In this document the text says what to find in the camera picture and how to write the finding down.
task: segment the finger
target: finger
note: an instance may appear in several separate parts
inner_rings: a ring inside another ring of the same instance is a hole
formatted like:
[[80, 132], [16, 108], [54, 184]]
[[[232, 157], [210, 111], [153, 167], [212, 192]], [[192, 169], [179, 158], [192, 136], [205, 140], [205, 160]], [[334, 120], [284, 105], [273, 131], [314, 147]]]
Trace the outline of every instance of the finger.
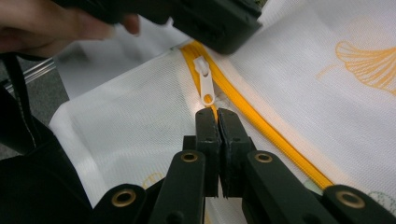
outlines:
[[63, 39], [105, 39], [114, 34], [112, 26], [50, 0], [2, 0], [0, 26]]
[[135, 14], [130, 14], [124, 17], [123, 26], [132, 35], [137, 35], [140, 32], [140, 21], [139, 16]]
[[64, 49], [71, 42], [72, 42], [72, 40], [55, 40], [49, 44], [40, 46], [38, 48], [18, 50], [18, 53], [37, 56], [37, 57], [43, 57], [43, 58], [49, 58], [49, 57], [52, 57], [53, 55], [59, 53], [62, 49]]
[[0, 52], [38, 48], [53, 41], [54, 38], [50, 36], [6, 28], [0, 32]]
[[18, 38], [13, 36], [0, 36], [0, 53], [17, 51], [23, 49], [24, 44]]

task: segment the zipper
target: zipper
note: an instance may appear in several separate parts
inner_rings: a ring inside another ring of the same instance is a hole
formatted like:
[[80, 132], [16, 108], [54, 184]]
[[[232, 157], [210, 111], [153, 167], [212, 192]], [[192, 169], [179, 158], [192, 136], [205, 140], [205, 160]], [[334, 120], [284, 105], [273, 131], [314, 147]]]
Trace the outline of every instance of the zipper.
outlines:
[[[247, 120], [267, 139], [269, 139], [280, 151], [282, 151], [291, 161], [293, 161], [306, 175], [308, 175], [321, 189], [333, 185], [332, 181], [328, 179], [314, 164], [312, 164], [304, 155], [302, 155], [294, 146], [279, 133], [271, 124], [265, 120], [248, 101], [238, 92], [236, 88], [227, 80], [221, 73], [215, 62], [211, 59], [205, 48], [193, 41], [190, 44], [182, 47], [181, 53], [186, 60], [187, 66], [190, 69], [192, 79], [201, 94], [201, 84], [199, 80], [200, 74], [195, 70], [194, 60], [203, 57], [208, 63], [211, 75], [219, 88], [227, 95], [231, 102], [242, 112]], [[215, 116], [216, 108], [212, 105], [212, 110]]]
[[215, 91], [213, 89], [212, 72], [210, 71], [209, 63], [203, 56], [194, 59], [195, 71], [199, 74], [199, 81], [201, 86], [201, 103], [204, 106], [212, 106], [215, 103]]

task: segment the yellow fabric tape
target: yellow fabric tape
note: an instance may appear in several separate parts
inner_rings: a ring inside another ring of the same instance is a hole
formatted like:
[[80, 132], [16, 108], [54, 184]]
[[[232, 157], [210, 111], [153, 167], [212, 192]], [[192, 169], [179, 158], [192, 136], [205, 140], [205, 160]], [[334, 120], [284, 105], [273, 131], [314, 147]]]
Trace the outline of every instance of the yellow fabric tape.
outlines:
[[308, 175], [321, 189], [332, 185], [330, 181], [320, 170], [318, 170], [309, 160], [298, 152], [275, 128], [273, 128], [233, 87], [227, 78], [221, 73], [219, 68], [210, 58], [204, 47], [194, 41], [189, 45], [182, 47], [181, 52], [190, 68], [192, 79], [194, 80], [197, 90], [200, 90], [199, 74], [194, 69], [193, 60], [199, 56], [204, 56], [209, 63], [213, 80], [228, 96], [233, 104], [247, 117], [256, 129], [267, 137], [277, 148], [288, 156], [306, 175]]

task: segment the white zipper slider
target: white zipper slider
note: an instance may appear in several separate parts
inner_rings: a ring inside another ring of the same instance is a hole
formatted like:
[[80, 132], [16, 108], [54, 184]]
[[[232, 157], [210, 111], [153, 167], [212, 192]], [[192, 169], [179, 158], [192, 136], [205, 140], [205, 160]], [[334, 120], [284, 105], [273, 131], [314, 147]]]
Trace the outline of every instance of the white zipper slider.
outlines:
[[195, 71], [199, 73], [201, 85], [201, 102], [203, 105], [211, 106], [215, 103], [215, 91], [213, 89], [212, 73], [209, 63], [204, 56], [194, 59]]

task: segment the black clamp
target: black clamp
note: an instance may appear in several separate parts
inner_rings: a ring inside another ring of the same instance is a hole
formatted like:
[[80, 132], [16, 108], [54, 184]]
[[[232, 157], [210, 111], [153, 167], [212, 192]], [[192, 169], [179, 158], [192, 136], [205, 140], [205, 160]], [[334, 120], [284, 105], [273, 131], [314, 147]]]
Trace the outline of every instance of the black clamp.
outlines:
[[173, 25], [218, 53], [236, 51], [261, 25], [266, 0], [53, 0], [62, 7], [79, 7], [107, 23], [122, 23], [123, 16], [139, 14]]
[[306, 189], [273, 153], [259, 151], [238, 116], [210, 108], [196, 114], [196, 135], [167, 176], [147, 190], [135, 185], [111, 189], [93, 209], [90, 223], [204, 223], [205, 197], [242, 198], [247, 223], [396, 223], [372, 198], [347, 186], [319, 196]]

